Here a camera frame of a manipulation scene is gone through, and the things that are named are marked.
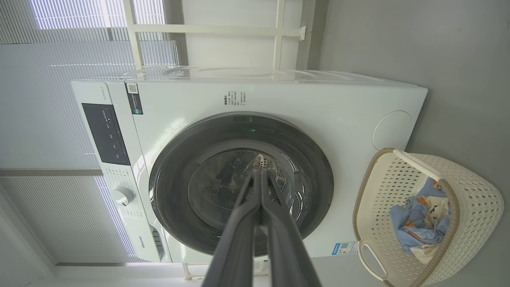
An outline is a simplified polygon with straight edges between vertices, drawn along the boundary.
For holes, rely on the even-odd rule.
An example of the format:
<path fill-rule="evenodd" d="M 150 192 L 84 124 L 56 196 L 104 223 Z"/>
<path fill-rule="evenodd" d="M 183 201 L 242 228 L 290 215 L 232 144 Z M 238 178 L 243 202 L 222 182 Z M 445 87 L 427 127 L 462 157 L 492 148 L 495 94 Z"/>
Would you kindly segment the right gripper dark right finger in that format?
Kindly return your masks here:
<path fill-rule="evenodd" d="M 271 286 L 320 287 L 301 234 L 266 169 L 261 171 L 261 225 L 267 234 Z"/>

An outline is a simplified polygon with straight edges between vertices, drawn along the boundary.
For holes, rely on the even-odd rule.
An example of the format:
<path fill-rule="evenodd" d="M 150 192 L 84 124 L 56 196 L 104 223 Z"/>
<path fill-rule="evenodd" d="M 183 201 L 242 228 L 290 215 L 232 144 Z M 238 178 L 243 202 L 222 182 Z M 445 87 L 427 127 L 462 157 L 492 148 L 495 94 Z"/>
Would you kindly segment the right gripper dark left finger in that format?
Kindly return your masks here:
<path fill-rule="evenodd" d="M 254 233 L 262 204 L 262 170 L 251 171 L 235 202 L 203 281 L 203 287 L 253 285 Z"/>

